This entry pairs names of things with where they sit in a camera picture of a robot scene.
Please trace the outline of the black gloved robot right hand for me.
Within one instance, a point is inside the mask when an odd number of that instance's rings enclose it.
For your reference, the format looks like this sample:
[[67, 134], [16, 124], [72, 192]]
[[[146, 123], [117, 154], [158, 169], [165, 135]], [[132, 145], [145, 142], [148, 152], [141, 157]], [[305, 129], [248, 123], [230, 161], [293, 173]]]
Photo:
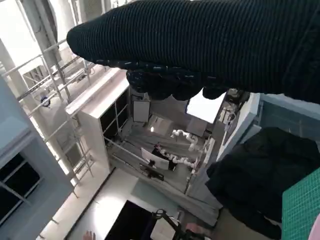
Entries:
[[317, 0], [137, 0], [70, 29], [77, 56], [153, 100], [229, 89], [320, 102]]

